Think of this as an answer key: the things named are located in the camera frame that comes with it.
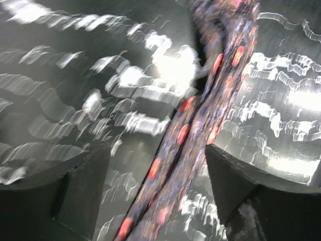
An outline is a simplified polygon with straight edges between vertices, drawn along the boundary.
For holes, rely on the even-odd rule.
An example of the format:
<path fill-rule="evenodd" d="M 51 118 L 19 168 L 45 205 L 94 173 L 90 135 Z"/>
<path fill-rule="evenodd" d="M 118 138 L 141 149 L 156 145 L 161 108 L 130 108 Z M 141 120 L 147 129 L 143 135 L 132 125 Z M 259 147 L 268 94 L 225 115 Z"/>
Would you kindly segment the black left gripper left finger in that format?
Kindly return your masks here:
<path fill-rule="evenodd" d="M 1 240 L 92 240 L 110 148 L 1 185 Z"/>

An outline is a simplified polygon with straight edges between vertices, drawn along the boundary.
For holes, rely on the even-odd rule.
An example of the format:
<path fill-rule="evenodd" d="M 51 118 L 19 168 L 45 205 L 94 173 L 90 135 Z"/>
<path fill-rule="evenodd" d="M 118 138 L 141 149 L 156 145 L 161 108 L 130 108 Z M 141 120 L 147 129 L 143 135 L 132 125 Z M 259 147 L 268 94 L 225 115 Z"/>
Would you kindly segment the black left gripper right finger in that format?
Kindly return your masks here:
<path fill-rule="evenodd" d="M 218 217 L 228 240 L 320 240 L 320 188 L 292 182 L 205 148 Z"/>

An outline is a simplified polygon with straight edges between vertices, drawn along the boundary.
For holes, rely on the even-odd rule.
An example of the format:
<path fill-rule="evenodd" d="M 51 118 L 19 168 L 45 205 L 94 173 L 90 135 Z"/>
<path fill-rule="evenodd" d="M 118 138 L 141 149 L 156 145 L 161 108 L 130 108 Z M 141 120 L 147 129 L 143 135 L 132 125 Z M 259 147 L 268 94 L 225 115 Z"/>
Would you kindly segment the dark floral red-dotted tie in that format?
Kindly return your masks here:
<path fill-rule="evenodd" d="M 175 113 L 116 240 L 154 240 L 180 207 L 244 79 L 259 9 L 259 1 L 190 1 L 206 57 L 205 87 Z"/>

